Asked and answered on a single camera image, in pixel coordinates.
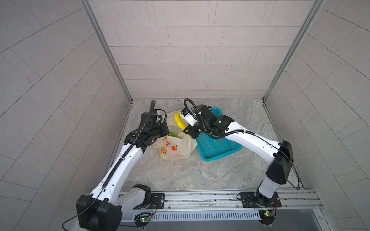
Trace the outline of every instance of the gray tile wall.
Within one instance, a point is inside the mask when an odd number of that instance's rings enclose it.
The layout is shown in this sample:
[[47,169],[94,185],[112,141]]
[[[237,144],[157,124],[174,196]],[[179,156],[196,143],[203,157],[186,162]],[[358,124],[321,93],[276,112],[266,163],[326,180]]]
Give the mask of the gray tile wall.
[[367,0],[326,0],[267,100],[337,231],[370,230],[369,12]]
[[2,1],[0,76],[0,230],[62,230],[128,99],[78,0]]
[[89,3],[131,96],[151,99],[261,98],[313,1]]

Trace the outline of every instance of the white plastic bag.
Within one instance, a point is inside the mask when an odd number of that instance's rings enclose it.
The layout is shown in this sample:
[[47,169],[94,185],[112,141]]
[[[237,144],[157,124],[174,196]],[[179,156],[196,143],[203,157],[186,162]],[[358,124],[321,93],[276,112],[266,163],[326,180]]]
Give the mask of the white plastic bag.
[[159,138],[154,147],[159,149],[159,155],[165,160],[187,159],[196,148],[196,140],[183,132],[178,137],[164,136]]

